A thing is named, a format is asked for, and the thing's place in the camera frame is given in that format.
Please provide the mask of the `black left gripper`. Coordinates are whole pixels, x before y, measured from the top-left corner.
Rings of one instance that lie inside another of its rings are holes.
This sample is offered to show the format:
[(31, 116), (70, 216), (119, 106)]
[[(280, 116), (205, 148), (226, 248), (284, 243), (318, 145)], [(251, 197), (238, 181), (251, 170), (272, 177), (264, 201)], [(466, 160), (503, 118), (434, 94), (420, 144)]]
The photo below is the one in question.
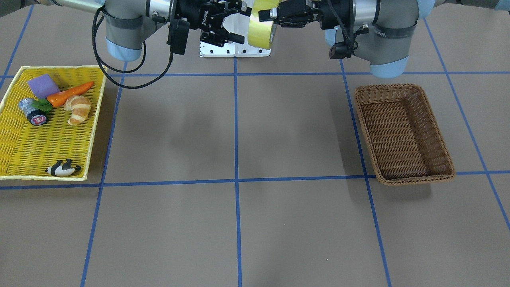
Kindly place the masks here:
[(324, 0), (286, 0), (274, 8), (260, 10), (259, 22), (273, 22), (283, 28), (302, 28), (319, 22), (321, 28), (331, 28), (331, 13)]

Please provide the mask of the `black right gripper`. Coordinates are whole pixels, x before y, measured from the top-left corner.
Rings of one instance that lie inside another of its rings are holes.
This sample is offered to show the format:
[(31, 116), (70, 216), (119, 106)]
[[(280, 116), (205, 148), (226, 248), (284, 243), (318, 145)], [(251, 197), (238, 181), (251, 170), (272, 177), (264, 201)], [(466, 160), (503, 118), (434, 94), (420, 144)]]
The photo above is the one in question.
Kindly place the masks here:
[(189, 22), (190, 29), (202, 29), (201, 42), (224, 47), (227, 43), (244, 44), (245, 37), (229, 31), (219, 31), (222, 20), (216, 16), (226, 18), (241, 14), (249, 17), (252, 10), (246, 1), (178, 0), (175, 16)]

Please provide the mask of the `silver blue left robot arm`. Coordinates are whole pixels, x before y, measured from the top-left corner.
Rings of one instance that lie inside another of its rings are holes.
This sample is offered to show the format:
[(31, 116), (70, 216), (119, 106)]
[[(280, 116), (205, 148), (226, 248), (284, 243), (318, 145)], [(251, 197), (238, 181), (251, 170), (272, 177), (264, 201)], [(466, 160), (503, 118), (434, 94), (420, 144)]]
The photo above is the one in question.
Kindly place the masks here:
[(445, 4), (509, 11), (508, 0), (287, 0), (256, 15), (283, 28), (318, 22), (330, 59), (354, 56), (369, 62), (373, 76), (390, 79), (406, 69), (419, 20)]

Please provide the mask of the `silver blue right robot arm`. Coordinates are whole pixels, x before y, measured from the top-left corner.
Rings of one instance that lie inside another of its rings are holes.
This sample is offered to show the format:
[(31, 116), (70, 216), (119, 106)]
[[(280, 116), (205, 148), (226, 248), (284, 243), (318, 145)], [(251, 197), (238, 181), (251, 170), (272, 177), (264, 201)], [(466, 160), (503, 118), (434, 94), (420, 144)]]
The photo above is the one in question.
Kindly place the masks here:
[(229, 32), (224, 20), (233, 14), (250, 16), (252, 8), (243, 0), (51, 0), (51, 5), (99, 12), (106, 21), (108, 52), (121, 61), (135, 61), (142, 45), (168, 24), (167, 44), (183, 55), (190, 30), (202, 31), (201, 41), (223, 47), (243, 44), (242, 35)]

